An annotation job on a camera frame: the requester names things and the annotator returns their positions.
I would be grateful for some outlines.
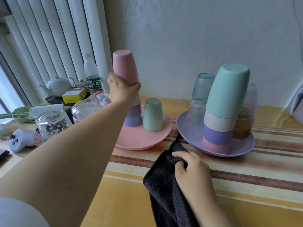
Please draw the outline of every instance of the hand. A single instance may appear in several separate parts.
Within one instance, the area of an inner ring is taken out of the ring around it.
[[[183,158],[188,163],[186,170],[182,161],[175,165],[177,183],[188,203],[195,206],[199,205],[197,202],[216,202],[208,165],[194,152],[177,151],[172,156]]]
[[[111,72],[108,75],[107,82],[110,86],[110,94],[105,94],[112,102],[123,101],[133,104],[137,97],[141,84],[137,83],[129,87],[119,76]]]

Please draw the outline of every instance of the yellow box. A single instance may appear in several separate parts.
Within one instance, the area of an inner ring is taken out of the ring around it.
[[[62,95],[64,103],[77,103],[86,96],[86,88],[72,88]]]

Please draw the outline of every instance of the white teapot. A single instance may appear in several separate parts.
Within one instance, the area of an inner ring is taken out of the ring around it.
[[[66,79],[55,75],[53,80],[47,82],[47,87],[44,84],[40,84],[39,87],[41,87],[49,96],[62,97],[62,95],[70,90],[74,84],[75,80],[71,77]]]

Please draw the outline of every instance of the plastic water bottle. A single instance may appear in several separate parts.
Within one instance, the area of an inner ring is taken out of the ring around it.
[[[91,94],[102,91],[101,79],[99,76],[98,68],[89,53],[84,54],[84,72],[89,84],[89,91]]]

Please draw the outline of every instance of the dark cloth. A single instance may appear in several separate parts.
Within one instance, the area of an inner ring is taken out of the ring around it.
[[[164,151],[143,179],[143,184],[149,191],[151,208],[157,227],[199,227],[199,224],[188,204],[175,177],[175,164],[182,158],[172,156],[172,152],[187,150],[178,143],[181,136]]]

